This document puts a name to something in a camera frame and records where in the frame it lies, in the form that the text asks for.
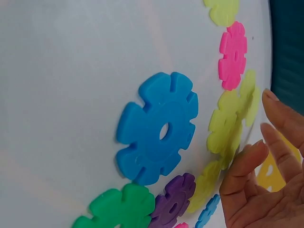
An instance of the toy arrangement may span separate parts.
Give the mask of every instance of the toy arrangement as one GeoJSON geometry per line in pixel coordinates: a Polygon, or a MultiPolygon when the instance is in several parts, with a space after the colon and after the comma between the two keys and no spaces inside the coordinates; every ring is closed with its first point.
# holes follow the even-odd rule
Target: toy arrangement
{"type": "MultiPolygon", "coordinates": [[[[92,218],[79,217],[72,228],[189,228],[177,225],[177,217],[202,208],[215,191],[222,170],[231,164],[240,144],[242,120],[250,127],[258,112],[260,90],[256,74],[246,68],[247,38],[245,28],[235,21],[239,0],[204,0],[210,17],[218,26],[227,27],[222,36],[218,77],[225,90],[209,124],[207,148],[218,154],[195,178],[190,173],[176,176],[165,186],[165,194],[156,198],[147,185],[167,176],[179,164],[195,133],[191,120],[199,115],[198,96],[185,75],[157,73],[139,87],[144,107],[134,102],[126,105],[121,115],[116,139],[127,145],[117,152],[120,172],[132,183],[123,189],[110,189],[89,205],[92,218]],[[168,130],[160,138],[160,131],[168,130]]],[[[203,228],[220,201],[215,195],[202,211],[195,228],[203,228]]]]}

